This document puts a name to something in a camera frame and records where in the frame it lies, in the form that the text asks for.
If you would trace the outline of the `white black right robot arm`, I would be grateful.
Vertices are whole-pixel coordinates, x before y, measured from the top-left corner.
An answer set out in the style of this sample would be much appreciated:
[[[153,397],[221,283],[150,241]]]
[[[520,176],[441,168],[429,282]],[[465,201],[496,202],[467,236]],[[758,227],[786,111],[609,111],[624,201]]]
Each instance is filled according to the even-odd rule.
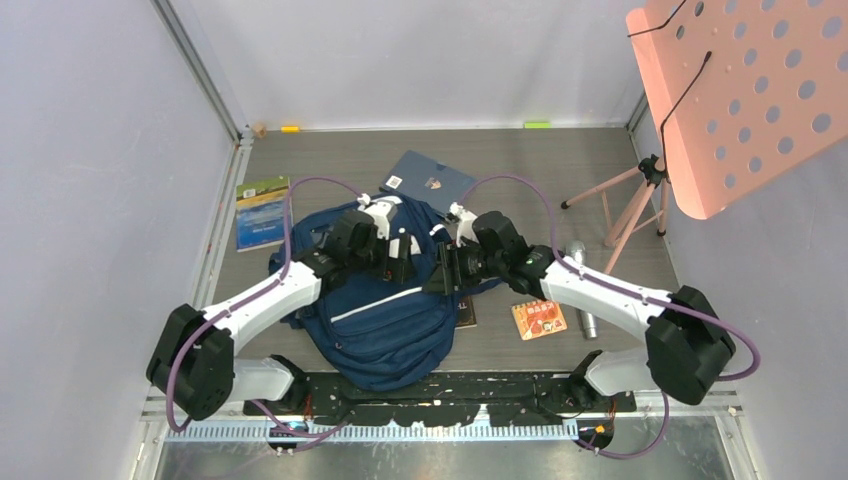
[[[437,245],[424,289],[468,293],[489,280],[592,314],[640,341],[631,350],[593,351],[573,371],[571,397],[584,410],[619,393],[652,389],[698,405],[736,352],[730,333],[711,323],[714,311],[699,290],[640,287],[527,243],[499,211],[462,212],[457,239]]]

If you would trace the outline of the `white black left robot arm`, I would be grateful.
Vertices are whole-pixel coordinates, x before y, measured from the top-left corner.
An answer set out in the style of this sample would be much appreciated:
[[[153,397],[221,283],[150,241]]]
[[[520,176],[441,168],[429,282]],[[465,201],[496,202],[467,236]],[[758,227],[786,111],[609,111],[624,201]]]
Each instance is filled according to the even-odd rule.
[[[315,303],[360,272],[402,283],[414,275],[419,242],[406,228],[392,231],[391,208],[344,213],[322,242],[296,254],[276,273],[218,304],[176,307],[168,316],[146,369],[165,395],[165,415],[176,432],[234,401],[269,400],[280,412],[298,412],[305,385],[274,358],[245,360],[241,349],[283,317]]]

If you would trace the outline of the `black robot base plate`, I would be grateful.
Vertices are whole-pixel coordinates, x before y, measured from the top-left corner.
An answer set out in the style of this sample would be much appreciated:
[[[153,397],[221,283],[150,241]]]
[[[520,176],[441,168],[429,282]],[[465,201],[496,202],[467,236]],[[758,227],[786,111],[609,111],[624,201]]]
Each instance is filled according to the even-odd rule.
[[[275,416],[322,426],[467,426],[487,416],[494,427],[546,426],[581,414],[636,410],[634,396],[602,397],[553,371],[437,372],[390,391],[360,388],[339,373],[308,372],[284,400],[264,403]]]

